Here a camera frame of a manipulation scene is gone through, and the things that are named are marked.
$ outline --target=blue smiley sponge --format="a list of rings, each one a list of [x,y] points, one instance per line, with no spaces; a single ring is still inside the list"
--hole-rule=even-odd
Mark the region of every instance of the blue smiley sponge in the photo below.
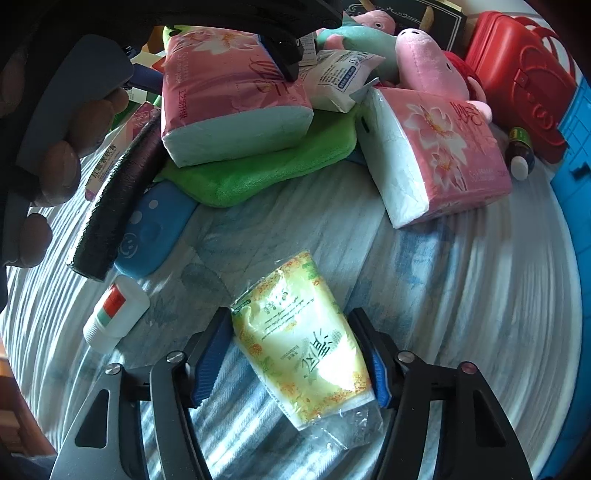
[[[197,202],[164,180],[150,188],[131,215],[115,266],[128,277],[142,278],[168,257]]]

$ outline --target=red label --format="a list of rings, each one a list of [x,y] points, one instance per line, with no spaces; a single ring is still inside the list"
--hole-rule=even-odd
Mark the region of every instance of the red label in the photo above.
[[[103,304],[103,308],[105,309],[106,314],[110,318],[113,318],[124,303],[125,297],[121,294],[121,292],[117,288],[117,285],[111,285],[109,296]]]

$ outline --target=smiley face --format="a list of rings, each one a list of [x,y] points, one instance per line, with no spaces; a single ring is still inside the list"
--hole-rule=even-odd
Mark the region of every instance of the smiley face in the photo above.
[[[135,233],[127,232],[119,245],[119,254],[123,258],[132,258],[138,251],[138,237]]]

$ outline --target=yellow floral tissue pack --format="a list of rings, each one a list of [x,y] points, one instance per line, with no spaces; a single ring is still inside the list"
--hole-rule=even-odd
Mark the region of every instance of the yellow floral tissue pack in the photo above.
[[[298,429],[375,398],[361,350],[304,251],[232,305],[237,344]]]

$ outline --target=metal screw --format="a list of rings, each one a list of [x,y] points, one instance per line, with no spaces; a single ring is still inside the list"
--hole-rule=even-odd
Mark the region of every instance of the metal screw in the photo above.
[[[460,368],[462,369],[462,372],[468,375],[474,375],[478,372],[478,367],[472,362],[464,362],[461,364]]]
[[[400,360],[403,364],[411,364],[414,362],[414,353],[407,352],[406,350],[398,353],[398,360]]]
[[[109,364],[105,367],[107,375],[117,375],[119,372],[121,372],[121,364]]]
[[[180,350],[175,350],[174,352],[170,352],[166,356],[166,361],[169,364],[177,364],[179,362],[182,362],[183,358],[184,358],[184,353],[181,352]]]

